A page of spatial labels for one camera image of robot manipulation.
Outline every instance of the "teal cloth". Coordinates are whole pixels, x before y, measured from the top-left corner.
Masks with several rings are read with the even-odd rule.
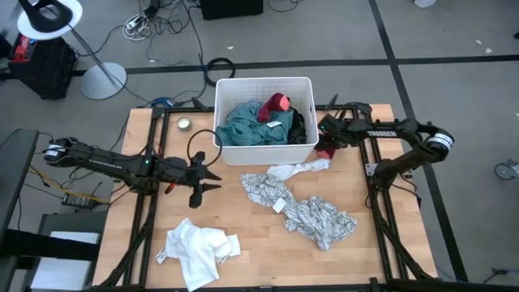
[[[217,128],[217,134],[224,146],[284,145],[292,127],[293,110],[274,110],[269,122],[279,121],[281,125],[267,126],[258,122],[258,111],[263,104],[249,101],[238,105],[227,116],[227,123]]]

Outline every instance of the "white towel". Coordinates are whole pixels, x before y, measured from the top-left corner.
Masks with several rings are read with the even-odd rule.
[[[297,165],[272,165],[268,168],[267,174],[275,176],[278,180],[284,182],[295,174],[305,171],[327,170],[330,167],[330,160],[320,158],[316,161]]]
[[[168,231],[165,243],[168,257],[180,259],[182,275],[191,292],[220,279],[216,261],[241,254],[237,235],[225,236],[224,230],[199,228],[189,218]]]

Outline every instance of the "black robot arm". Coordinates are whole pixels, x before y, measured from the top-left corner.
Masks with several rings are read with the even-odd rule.
[[[398,174],[414,170],[425,163],[442,161],[454,145],[454,138],[445,130],[413,119],[394,122],[368,122],[364,119],[335,118],[327,114],[319,123],[323,132],[316,148],[345,148],[356,146],[369,137],[399,138],[412,150],[391,160],[383,159],[375,168],[373,178],[377,187],[388,189]]]
[[[51,166],[78,166],[106,174],[122,180],[132,191],[145,195],[152,194],[158,188],[158,183],[192,187],[194,190],[189,203],[192,208],[202,204],[204,191],[220,187],[199,183],[201,179],[221,180],[202,165],[204,152],[196,153],[188,165],[178,157],[161,159],[152,154],[141,155],[146,147],[139,154],[127,156],[81,143],[76,138],[61,138],[50,142],[44,158]]]

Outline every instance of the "white laundry basket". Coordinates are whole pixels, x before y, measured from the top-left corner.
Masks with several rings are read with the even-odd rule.
[[[314,149],[319,135],[314,95],[307,77],[220,79],[214,106],[214,131],[225,125],[227,115],[248,101],[266,102],[274,93],[290,98],[290,106],[305,118],[307,143],[295,145],[224,146],[221,152],[227,165],[276,165],[303,163]],[[213,139],[219,147],[217,138]]]

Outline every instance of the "wooden table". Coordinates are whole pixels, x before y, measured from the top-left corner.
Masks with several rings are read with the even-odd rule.
[[[392,121],[390,105],[372,105],[373,119]],[[186,116],[193,123],[193,130],[181,132],[176,127],[178,118]],[[146,144],[151,120],[150,109],[131,111],[122,153],[138,153]],[[176,156],[187,159],[187,141],[199,129],[212,129],[213,115],[173,114],[170,116],[165,157]],[[161,131],[158,123],[156,141]],[[382,158],[394,158],[403,153],[401,141],[379,139]],[[210,133],[194,139],[192,153],[198,150],[207,153],[207,162],[217,154]],[[308,161],[316,159],[315,154]],[[333,243],[328,251],[321,251],[315,242],[297,232],[289,233],[283,226],[285,216],[276,214],[272,208],[252,203],[239,182],[240,174],[265,173],[267,166],[227,166],[222,159],[210,170],[222,177],[222,188],[204,194],[202,206],[188,207],[191,189],[176,187],[165,195],[166,184],[161,185],[152,237],[152,249],[148,266],[146,288],[185,287],[180,263],[167,259],[158,264],[155,255],[165,245],[166,231],[174,229],[180,221],[189,217],[199,227],[225,230],[227,234],[238,234],[242,254],[228,259],[219,266],[221,279],[208,287],[231,286],[307,286],[335,284],[364,284],[370,277],[384,282],[380,252],[375,236],[375,225],[371,210],[366,208],[367,185],[358,148],[338,150],[329,170],[303,173],[285,182],[296,200],[305,200],[319,195],[335,204],[340,211],[347,211],[357,220],[357,229],[348,238]],[[410,188],[407,182],[397,179],[395,184]],[[125,190],[113,195],[117,198]],[[415,197],[405,191],[390,190],[392,205],[400,231],[401,241],[424,270],[435,276],[435,264],[427,241],[426,232]],[[136,194],[128,194],[111,206],[106,220],[101,251],[94,277],[94,284],[105,280],[127,249],[131,223],[135,211]],[[388,242],[393,275],[397,265],[391,244]],[[138,279],[141,259],[140,251],[135,257],[134,282]]]

